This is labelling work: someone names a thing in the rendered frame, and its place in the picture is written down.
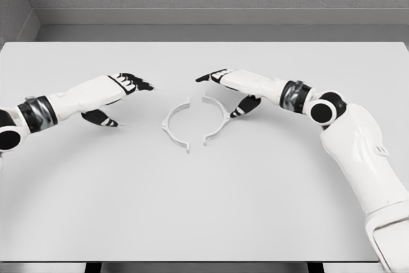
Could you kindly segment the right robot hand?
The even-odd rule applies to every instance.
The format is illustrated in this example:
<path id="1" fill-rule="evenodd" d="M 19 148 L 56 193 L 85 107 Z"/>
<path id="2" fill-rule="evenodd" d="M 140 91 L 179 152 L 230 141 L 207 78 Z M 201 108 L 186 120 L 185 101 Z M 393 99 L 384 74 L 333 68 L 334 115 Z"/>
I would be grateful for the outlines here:
<path id="1" fill-rule="evenodd" d="M 247 96 L 238 104 L 230 114 L 236 118 L 254 110 L 265 96 L 265 90 L 271 83 L 269 78 L 263 77 L 246 70 L 222 69 L 205 74 L 196 79 L 196 82 L 213 81 L 234 91 L 245 93 Z"/>

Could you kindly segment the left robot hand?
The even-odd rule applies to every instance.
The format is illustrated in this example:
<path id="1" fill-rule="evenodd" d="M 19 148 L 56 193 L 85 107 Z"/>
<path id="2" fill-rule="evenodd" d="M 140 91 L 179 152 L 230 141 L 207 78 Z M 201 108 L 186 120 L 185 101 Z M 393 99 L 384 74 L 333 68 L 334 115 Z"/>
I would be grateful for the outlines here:
<path id="1" fill-rule="evenodd" d="M 152 91 L 153 85 L 130 73 L 103 75 L 79 85 L 84 94 L 80 111 L 84 120 L 102 127 L 117 127 L 118 122 L 106 115 L 100 108 L 118 102 L 135 91 Z"/>

